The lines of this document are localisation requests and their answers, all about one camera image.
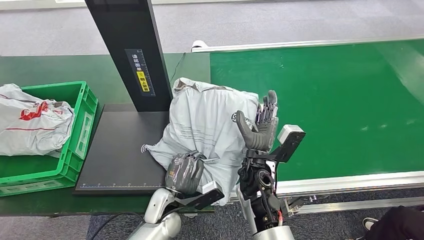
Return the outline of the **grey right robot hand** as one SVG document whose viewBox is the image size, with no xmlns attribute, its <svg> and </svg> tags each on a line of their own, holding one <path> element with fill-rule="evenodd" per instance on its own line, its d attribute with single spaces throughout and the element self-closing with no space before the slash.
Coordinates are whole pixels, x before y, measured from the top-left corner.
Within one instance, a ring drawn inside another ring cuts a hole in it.
<svg viewBox="0 0 424 240">
<path fill-rule="evenodd" d="M 275 139 L 278 126 L 278 97 L 274 90 L 269 90 L 262 99 L 263 104 L 256 109 L 254 125 L 249 126 L 241 110 L 235 114 L 235 121 L 245 142 L 245 146 L 250 150 L 257 150 L 268 153 Z"/>
</svg>

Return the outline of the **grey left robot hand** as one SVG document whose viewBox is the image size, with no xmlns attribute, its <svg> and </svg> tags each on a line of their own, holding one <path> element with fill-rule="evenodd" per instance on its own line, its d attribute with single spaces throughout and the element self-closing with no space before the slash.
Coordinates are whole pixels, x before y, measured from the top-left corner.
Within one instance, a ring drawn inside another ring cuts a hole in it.
<svg viewBox="0 0 424 240">
<path fill-rule="evenodd" d="M 183 195 L 193 195 L 200 184 L 206 157 L 194 150 L 178 153 L 165 174 L 165 188 Z"/>
</svg>

